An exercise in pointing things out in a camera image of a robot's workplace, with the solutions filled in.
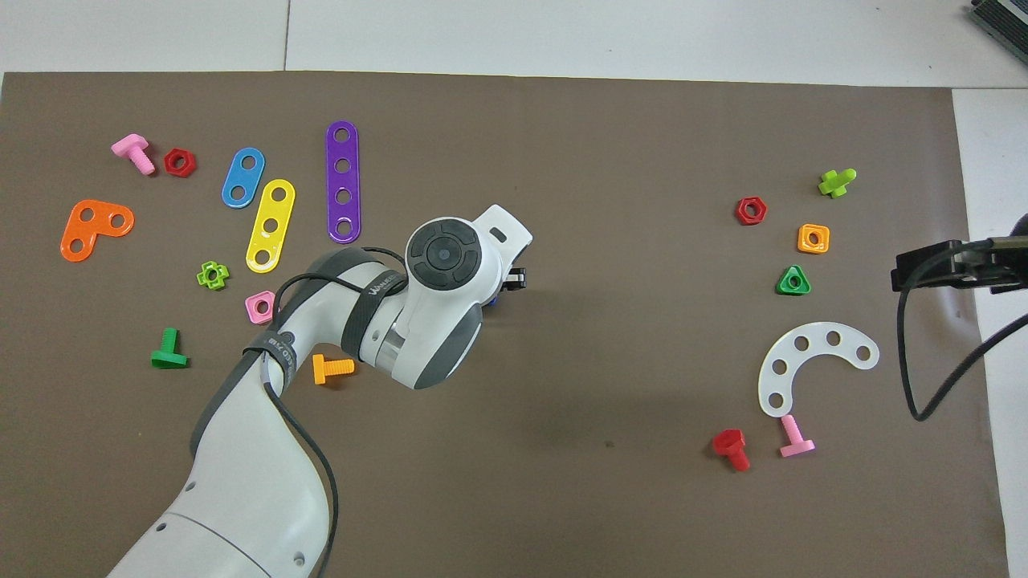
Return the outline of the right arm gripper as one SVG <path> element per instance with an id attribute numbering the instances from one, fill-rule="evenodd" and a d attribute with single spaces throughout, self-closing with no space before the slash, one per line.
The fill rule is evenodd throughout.
<path id="1" fill-rule="evenodd" d="M 932 261 L 912 285 L 912 289 L 929 287 L 969 288 L 979 282 L 992 294 L 1020 291 L 1027 288 L 1027 214 L 1014 223 L 1009 234 L 987 238 L 991 246 L 983 258 L 979 275 L 967 270 L 967 255 L 977 251 L 972 242 L 947 240 L 903 252 L 895 257 L 890 270 L 892 292 L 900 293 L 909 284 L 916 267 Z"/>

